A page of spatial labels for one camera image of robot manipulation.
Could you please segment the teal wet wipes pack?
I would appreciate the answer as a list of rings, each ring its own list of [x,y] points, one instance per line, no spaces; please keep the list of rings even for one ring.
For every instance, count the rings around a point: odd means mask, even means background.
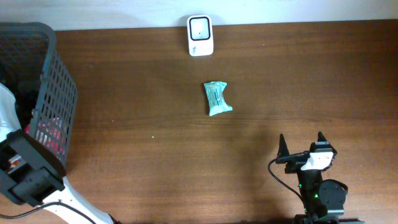
[[[233,107],[225,102],[223,92],[226,82],[215,81],[203,84],[205,87],[206,96],[209,104],[209,116],[232,111]]]

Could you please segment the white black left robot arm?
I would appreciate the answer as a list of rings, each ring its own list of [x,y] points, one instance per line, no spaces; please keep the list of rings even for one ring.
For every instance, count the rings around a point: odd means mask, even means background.
[[[13,93],[1,86],[1,193],[67,223],[116,223],[69,183],[58,158],[21,128]]]

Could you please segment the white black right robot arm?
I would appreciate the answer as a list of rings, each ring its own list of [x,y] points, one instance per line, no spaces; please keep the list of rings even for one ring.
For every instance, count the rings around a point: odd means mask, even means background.
[[[345,213],[348,186],[322,177],[322,173],[332,166],[336,155],[336,149],[322,132],[318,132],[317,141],[311,143],[309,150],[296,154],[289,152],[284,135],[280,135],[277,156],[267,168],[270,175],[297,195],[303,204],[305,213],[296,215],[292,221],[294,224],[362,223],[357,218],[341,218]],[[284,164],[286,174],[297,174],[299,191],[289,187],[271,171],[273,163]]]

